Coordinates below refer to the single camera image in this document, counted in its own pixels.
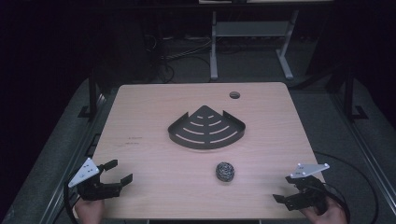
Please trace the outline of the person's left hand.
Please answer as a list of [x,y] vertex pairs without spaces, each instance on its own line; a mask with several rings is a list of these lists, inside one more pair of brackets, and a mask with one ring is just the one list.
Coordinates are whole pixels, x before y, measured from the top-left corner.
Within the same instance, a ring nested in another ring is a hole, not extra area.
[[105,212],[105,201],[84,201],[80,199],[75,204],[75,210],[82,224],[101,224]]

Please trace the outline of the steel wool scouring ball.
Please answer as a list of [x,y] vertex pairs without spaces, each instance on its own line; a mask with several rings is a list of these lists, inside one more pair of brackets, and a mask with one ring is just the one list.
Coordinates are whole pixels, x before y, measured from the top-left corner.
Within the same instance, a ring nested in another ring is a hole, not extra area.
[[220,162],[216,167],[216,177],[222,182],[231,182],[234,178],[235,169],[228,162]]

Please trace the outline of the person's right hand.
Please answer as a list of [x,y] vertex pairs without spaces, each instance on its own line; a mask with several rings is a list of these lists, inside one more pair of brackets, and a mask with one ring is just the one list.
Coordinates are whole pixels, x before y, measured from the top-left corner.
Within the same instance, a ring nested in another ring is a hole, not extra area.
[[347,224],[347,216],[342,206],[329,197],[326,201],[328,210],[322,215],[317,215],[313,208],[304,208],[300,212],[312,224]]

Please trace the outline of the black frame post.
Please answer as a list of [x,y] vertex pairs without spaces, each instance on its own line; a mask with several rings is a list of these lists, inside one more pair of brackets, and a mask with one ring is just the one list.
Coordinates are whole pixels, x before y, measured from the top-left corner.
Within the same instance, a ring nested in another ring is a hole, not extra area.
[[98,103],[100,92],[97,86],[97,79],[94,70],[90,72],[88,77],[88,92],[89,92],[89,104],[84,105],[79,113],[79,118],[93,120],[98,112]]
[[349,67],[345,75],[344,113],[350,122],[357,119],[368,119],[367,114],[360,105],[353,103],[354,69]]

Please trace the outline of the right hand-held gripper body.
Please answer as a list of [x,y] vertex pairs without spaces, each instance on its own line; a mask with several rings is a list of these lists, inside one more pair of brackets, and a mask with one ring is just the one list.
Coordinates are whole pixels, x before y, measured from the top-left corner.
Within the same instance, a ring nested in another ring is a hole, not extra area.
[[322,182],[318,178],[314,177],[314,174],[318,174],[329,168],[330,165],[328,163],[298,163],[295,170],[289,174],[289,176],[292,178],[304,177],[305,181],[302,186],[297,188],[297,190],[299,190],[298,193],[286,197],[286,207],[290,211],[300,210],[307,207],[315,207],[318,215],[324,214],[328,209],[328,205],[326,203],[326,189]]

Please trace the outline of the black metal corner shelf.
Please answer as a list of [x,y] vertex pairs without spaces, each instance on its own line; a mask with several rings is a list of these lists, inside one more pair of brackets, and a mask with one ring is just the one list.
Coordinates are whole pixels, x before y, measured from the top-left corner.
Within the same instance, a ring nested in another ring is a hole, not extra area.
[[216,112],[207,105],[192,115],[185,113],[167,129],[169,138],[183,147],[192,149],[217,149],[227,147],[245,134],[246,124],[228,113]]

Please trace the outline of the aluminium frame rail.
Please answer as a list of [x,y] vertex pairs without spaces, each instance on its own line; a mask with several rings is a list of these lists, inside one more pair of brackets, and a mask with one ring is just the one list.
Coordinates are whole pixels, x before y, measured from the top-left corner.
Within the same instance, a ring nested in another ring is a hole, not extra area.
[[67,183],[86,160],[92,141],[99,137],[99,132],[103,129],[100,121],[105,103],[106,97],[100,93],[98,112],[93,120],[88,120],[78,117],[80,109],[88,103],[79,103],[74,99],[61,117],[60,128],[54,133],[55,143],[49,147],[50,153],[45,163],[46,168],[57,171],[53,177],[55,184],[39,224],[57,224],[61,214],[67,216],[65,208],[71,206],[71,201],[74,200],[73,190],[67,187]]
[[356,126],[356,123],[352,119],[349,119],[347,117],[346,113],[344,112],[344,108],[340,98],[336,94],[331,94],[330,99],[335,106],[337,112],[340,114],[343,122],[351,132],[353,138],[357,142],[357,145],[363,156],[363,160],[367,164],[368,169],[370,170],[370,173],[375,180],[375,183],[378,185],[390,209],[396,215],[396,188],[391,185],[388,177],[386,176],[377,159],[375,158],[375,155],[373,154],[371,148],[361,135],[361,132]]

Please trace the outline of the grey metal stand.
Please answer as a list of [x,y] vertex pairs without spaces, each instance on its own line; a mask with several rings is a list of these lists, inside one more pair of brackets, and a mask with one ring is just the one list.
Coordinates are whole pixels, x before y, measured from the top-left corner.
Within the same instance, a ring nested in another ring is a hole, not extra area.
[[212,13],[211,51],[209,53],[210,79],[217,80],[217,40],[220,37],[283,37],[284,43],[276,50],[276,57],[287,80],[294,79],[286,59],[286,53],[299,15],[294,10],[288,21],[218,21],[217,12]]

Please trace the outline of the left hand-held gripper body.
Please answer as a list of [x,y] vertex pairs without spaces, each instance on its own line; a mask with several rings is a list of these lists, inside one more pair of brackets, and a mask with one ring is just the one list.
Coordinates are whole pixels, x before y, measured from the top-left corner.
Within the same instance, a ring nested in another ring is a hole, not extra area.
[[67,183],[69,188],[78,188],[78,194],[84,201],[98,201],[120,196],[122,190],[120,183],[102,183],[100,179],[102,172],[99,171],[98,166],[92,158],[88,158]]

